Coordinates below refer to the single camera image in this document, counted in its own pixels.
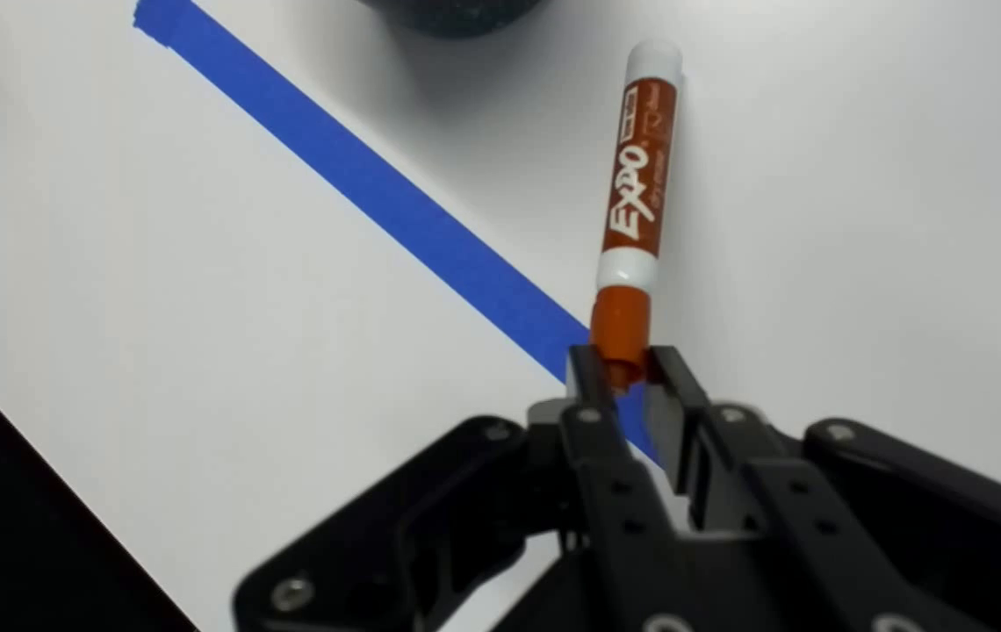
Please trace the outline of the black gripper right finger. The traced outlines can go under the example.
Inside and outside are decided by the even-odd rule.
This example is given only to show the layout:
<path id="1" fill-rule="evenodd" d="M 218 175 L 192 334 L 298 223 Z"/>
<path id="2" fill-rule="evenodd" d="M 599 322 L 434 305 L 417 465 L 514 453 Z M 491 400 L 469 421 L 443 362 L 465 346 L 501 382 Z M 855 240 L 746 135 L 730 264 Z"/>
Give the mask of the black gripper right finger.
<path id="1" fill-rule="evenodd" d="M 676 346 L 648 350 L 696 538 L 689 609 L 703 632 L 970 632 L 910 587 L 802 444 L 747 408 L 718 408 Z"/>

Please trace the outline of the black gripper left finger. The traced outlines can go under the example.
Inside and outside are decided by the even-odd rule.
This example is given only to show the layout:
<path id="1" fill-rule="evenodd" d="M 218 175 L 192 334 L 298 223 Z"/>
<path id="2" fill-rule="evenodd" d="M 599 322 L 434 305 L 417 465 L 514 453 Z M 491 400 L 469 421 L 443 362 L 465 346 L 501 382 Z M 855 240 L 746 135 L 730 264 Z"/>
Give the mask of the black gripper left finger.
<path id="1" fill-rule="evenodd" d="M 676 532 L 631 456 L 593 346 L 567 358 L 567 394 L 530 408 L 530 523 L 558 557 L 527 592 L 527 632 L 699 632 L 676 587 Z"/>

